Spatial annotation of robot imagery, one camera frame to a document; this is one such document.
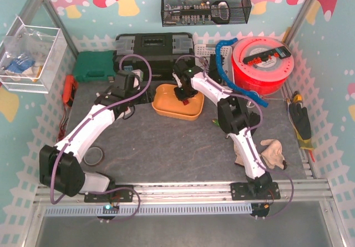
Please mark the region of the orange plastic bin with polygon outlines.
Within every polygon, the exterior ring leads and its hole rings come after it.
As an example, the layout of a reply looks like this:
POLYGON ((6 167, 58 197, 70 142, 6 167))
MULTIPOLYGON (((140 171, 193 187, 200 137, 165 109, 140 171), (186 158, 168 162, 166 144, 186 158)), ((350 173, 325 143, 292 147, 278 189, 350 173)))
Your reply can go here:
POLYGON ((177 87, 177 85, 173 84, 159 85, 151 103, 153 109, 162 116, 188 121, 196 120, 204 106, 204 95, 198 92, 197 95, 187 99, 187 102, 184 103, 178 100, 175 95, 174 89, 177 87))

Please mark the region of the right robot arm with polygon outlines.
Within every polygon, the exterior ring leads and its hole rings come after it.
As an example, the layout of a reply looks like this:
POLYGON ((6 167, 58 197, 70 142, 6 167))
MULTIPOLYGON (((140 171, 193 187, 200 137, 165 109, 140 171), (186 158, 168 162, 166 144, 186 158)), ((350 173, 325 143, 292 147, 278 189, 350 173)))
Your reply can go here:
POLYGON ((220 128, 233 140, 239 150, 249 193, 255 198, 265 192, 272 184, 272 178, 252 140, 252 128, 245 103, 247 98, 219 85, 200 67, 196 65, 189 67, 182 58, 173 66, 173 77, 178 83, 178 87, 174 89, 178 100, 187 100, 200 92, 216 105, 220 128))

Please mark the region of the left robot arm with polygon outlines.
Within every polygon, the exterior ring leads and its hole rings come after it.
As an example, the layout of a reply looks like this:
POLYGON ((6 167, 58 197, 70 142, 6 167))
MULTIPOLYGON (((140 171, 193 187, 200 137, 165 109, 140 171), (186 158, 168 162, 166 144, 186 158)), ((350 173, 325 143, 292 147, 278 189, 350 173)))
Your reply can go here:
POLYGON ((103 173, 85 172, 81 162, 98 136, 116 120, 133 111, 134 104, 147 87, 141 87, 134 72, 119 71, 114 83, 100 94, 85 118, 62 140, 39 152, 39 182, 73 197, 77 194, 106 193, 113 179, 103 173))

